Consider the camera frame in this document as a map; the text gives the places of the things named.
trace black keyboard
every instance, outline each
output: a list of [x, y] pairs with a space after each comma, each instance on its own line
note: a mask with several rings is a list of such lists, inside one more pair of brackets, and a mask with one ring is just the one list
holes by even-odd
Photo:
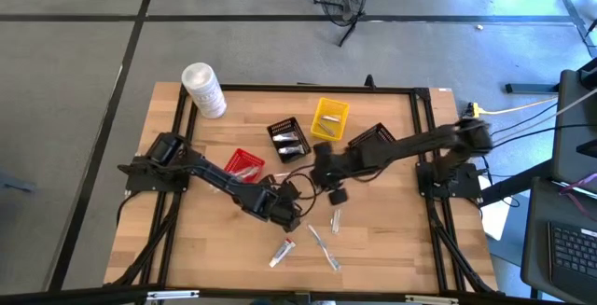
[[597, 289], [597, 231], [548, 223], [551, 282], [578, 298]]

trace white container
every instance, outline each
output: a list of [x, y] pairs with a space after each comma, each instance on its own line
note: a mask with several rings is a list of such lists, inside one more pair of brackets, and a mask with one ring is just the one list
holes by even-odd
[[205, 118], [219, 118], [226, 112], [226, 99], [210, 65], [196, 62], [183, 71], [183, 85]]

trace toothpaste tube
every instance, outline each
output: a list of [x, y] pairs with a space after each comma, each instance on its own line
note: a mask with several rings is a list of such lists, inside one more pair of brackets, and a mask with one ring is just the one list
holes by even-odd
[[290, 250], [292, 250], [292, 248], [294, 248], [295, 246], [297, 245], [292, 240], [286, 238], [284, 243], [282, 243], [280, 249], [278, 249], [278, 251], [276, 252], [276, 255], [274, 255], [271, 259], [270, 267], [273, 268], [276, 266], [276, 264], [280, 263], [282, 258], [284, 258], [288, 253], [290, 253]]

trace floor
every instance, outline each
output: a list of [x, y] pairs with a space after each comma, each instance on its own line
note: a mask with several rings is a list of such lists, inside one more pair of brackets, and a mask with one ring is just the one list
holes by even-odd
[[[101, 165], [66, 288], [102, 283], [125, 182], [116, 165], [136, 150], [153, 84], [178, 82], [192, 62], [209, 63], [225, 83], [356, 86], [373, 74], [381, 86], [452, 88], [459, 110], [468, 102], [497, 110], [546, 98], [506, 95], [506, 83], [556, 83], [561, 70], [591, 58], [562, 0], [368, 0], [369, 16], [404, 17], [360, 23], [341, 49], [335, 44], [344, 29], [309, 17], [284, 21], [322, 15], [311, 0], [143, 1], [0, 0], [0, 169], [37, 185], [34, 193], [0, 194], [0, 294], [46, 287], [115, 85], [124, 88], [105, 151], [95, 154]], [[597, 17], [595, 0], [569, 2], [582, 26]], [[145, 14], [278, 21], [135, 23]], [[433, 15], [455, 17], [406, 21]], [[485, 119], [500, 129], [542, 108]], [[502, 146], [488, 161], [495, 173], [517, 173], [550, 157], [552, 137]], [[502, 291], [528, 297], [517, 267], [497, 257], [493, 263]]]

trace white cable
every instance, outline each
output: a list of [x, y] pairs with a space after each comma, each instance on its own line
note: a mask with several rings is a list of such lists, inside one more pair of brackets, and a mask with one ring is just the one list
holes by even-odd
[[583, 102], [583, 101], [587, 100], [587, 99], [588, 99], [588, 98], [589, 98], [589, 97], [590, 97], [592, 94], [594, 94], [594, 93], [597, 93], [597, 89], [594, 89], [594, 90], [590, 91], [590, 92], [589, 92], [589, 93], [587, 93], [585, 96], [583, 96], [583, 97], [579, 98], [578, 100], [576, 100], [576, 101], [572, 102], [571, 104], [567, 105], [567, 106], [566, 106], [566, 107], [564, 107], [562, 110], [560, 110], [559, 112], [557, 112], [557, 113], [553, 114], [552, 116], [550, 116], [550, 117], [548, 117], [548, 118], [545, 118], [545, 119], [543, 119], [543, 120], [540, 120], [540, 121], [536, 122], [535, 124], [533, 124], [533, 125], [531, 125], [531, 126], [528, 126], [528, 127], [526, 127], [526, 128], [523, 128], [522, 130], [519, 130], [519, 131], [517, 131], [517, 132], [513, 132], [513, 133], [511, 133], [511, 134], [508, 134], [508, 135], [506, 135], [506, 136], [504, 136], [504, 137], [500, 138], [500, 139], [497, 139], [497, 140], [493, 141], [493, 143], [494, 143], [494, 144], [498, 144], [498, 143], [500, 143], [500, 142], [502, 142], [502, 141], [505, 141], [506, 139], [508, 139], [508, 138], [510, 138], [510, 137], [512, 137], [512, 136], [514, 136], [514, 135], [515, 135], [515, 134], [517, 134], [517, 133], [526, 132], [526, 131], [528, 131], [529, 129], [532, 129], [532, 128], [534, 128], [534, 127], [538, 126], [539, 124], [541, 124], [541, 123], [543, 123], [543, 122], [545, 122], [545, 121], [547, 121], [547, 120], [549, 120], [549, 119], [555, 118], [555, 117], [557, 117], [558, 115], [560, 115], [561, 113], [565, 112], [566, 110], [568, 110], [568, 109], [572, 108], [573, 106], [575, 106], [575, 105], [577, 105], [577, 104], [580, 104], [581, 102]]

